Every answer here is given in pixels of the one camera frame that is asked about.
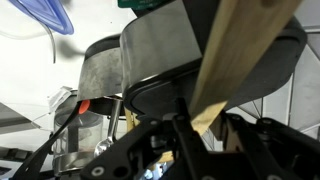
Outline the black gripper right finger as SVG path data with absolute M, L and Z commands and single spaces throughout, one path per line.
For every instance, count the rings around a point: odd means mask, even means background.
M 319 141 L 271 118 L 220 117 L 223 148 L 243 154 L 255 180 L 320 180 Z

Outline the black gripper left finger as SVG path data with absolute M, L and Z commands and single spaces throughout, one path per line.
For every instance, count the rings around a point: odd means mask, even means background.
M 207 175 L 207 150 L 191 127 L 185 101 L 179 98 L 175 104 L 177 113 L 169 120 L 143 120 L 94 158 L 81 170 L 81 180 L 138 180 L 169 151 L 173 153 L 174 163 L 163 179 L 202 180 Z

